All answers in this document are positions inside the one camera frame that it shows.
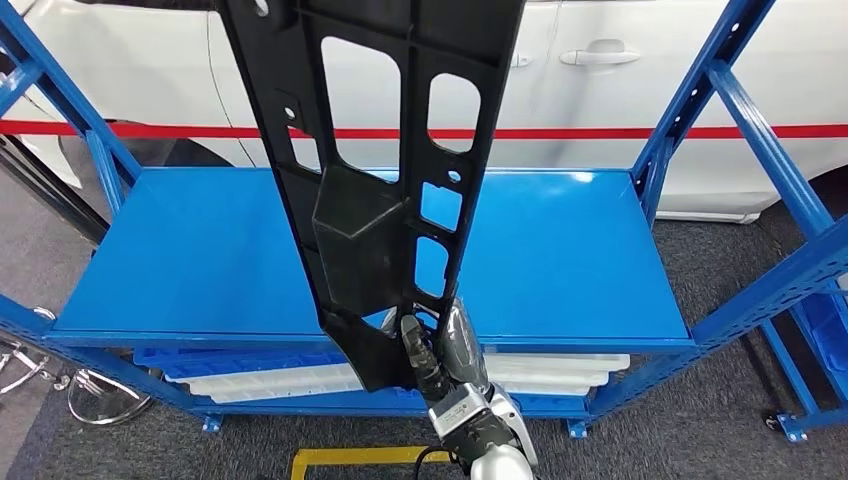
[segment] stacked trays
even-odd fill
[[[489,379],[510,393],[584,396],[630,365],[629,355],[485,354]],[[171,382],[216,403],[362,390],[338,352],[136,350],[138,365],[160,368]]]

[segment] floor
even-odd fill
[[[819,185],[835,214],[848,213],[848,171],[842,173]],[[0,224],[12,225],[0,234],[0,291],[59,309],[89,247],[8,183],[0,175]],[[801,242],[781,207],[747,226],[660,222],[655,238],[690,323]],[[792,335],[790,327],[781,328]],[[796,347],[803,358],[803,345]],[[826,387],[820,391],[827,396]],[[67,414],[61,393],[33,383],[25,395],[0,401],[7,405],[0,409],[0,431],[13,432],[0,436],[0,478],[8,470],[10,480],[283,480],[300,448],[435,442],[426,421],[391,418],[232,417],[220,434],[204,434],[197,419],[161,405],[125,425],[93,428]],[[556,421],[531,421],[530,429],[544,480],[848,478],[848,428],[815,431],[809,442],[790,446],[760,419],[764,409],[781,407],[797,405],[755,332],[604,419],[588,439],[570,440]],[[409,466],[315,467],[307,478],[401,478],[410,472]],[[461,476],[450,466],[428,465],[421,478]]]

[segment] car door handle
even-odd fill
[[[641,55],[633,50],[621,52],[590,52],[571,50],[563,53],[559,60],[566,65],[620,65],[639,60]]]

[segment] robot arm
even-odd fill
[[[401,318],[400,332],[433,428],[463,471],[475,480],[532,480],[538,460],[530,434],[509,395],[489,382],[461,302],[454,303],[435,352],[414,316]]]

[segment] yellow floor marking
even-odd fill
[[[426,447],[302,448],[292,462],[291,480],[304,480],[306,468],[315,465],[390,465],[415,463]],[[427,463],[450,461],[446,452],[433,452]]]

